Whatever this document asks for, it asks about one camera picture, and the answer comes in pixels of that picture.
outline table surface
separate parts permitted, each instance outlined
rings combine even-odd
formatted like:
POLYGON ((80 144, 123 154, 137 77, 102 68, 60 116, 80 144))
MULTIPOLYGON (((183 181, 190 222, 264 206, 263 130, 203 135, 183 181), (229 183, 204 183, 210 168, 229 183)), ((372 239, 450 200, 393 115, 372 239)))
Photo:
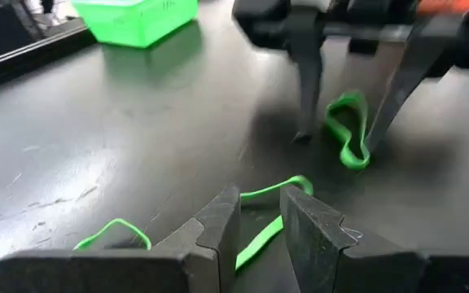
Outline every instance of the table surface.
MULTIPOLYGON (((421 84, 370 167, 352 173, 323 131, 291 143, 296 69, 255 50, 231 6, 202 1, 195 22, 149 50, 95 45, 0 86, 0 257, 73 247, 115 217, 157 243, 230 182, 249 191, 296 174, 394 243, 469 252, 469 72, 421 84)), ((375 108, 401 48, 323 51, 320 113, 349 88, 375 108)), ((278 194, 245 207, 240 246, 277 214, 278 194)), ((99 246, 138 241, 115 229, 99 246)), ((277 290, 298 291, 281 236, 234 289, 277 290)))

